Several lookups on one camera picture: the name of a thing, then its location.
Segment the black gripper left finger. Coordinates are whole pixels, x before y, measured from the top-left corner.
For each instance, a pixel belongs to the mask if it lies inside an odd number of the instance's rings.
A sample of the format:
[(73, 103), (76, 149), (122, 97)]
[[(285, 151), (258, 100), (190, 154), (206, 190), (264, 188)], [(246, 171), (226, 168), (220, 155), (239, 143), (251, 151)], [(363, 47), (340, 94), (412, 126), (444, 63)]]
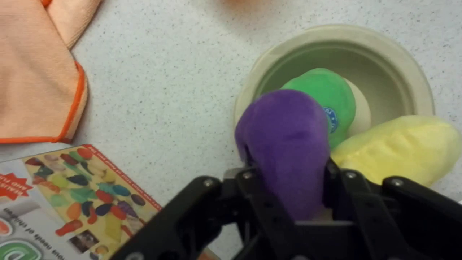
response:
[(232, 171), (232, 178), (223, 181), (199, 177), (111, 260), (197, 260), (229, 224), (238, 229), (242, 243), (233, 260), (287, 260), (285, 221), (278, 203), (252, 171)]

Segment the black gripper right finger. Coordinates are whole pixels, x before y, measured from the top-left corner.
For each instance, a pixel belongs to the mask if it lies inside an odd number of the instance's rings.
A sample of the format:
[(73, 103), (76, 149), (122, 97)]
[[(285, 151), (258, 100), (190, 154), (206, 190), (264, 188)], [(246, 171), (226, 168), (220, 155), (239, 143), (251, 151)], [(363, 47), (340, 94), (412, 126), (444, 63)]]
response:
[(375, 185), (329, 161), (326, 206), (353, 224), (371, 260), (462, 260), (462, 206), (408, 178)]

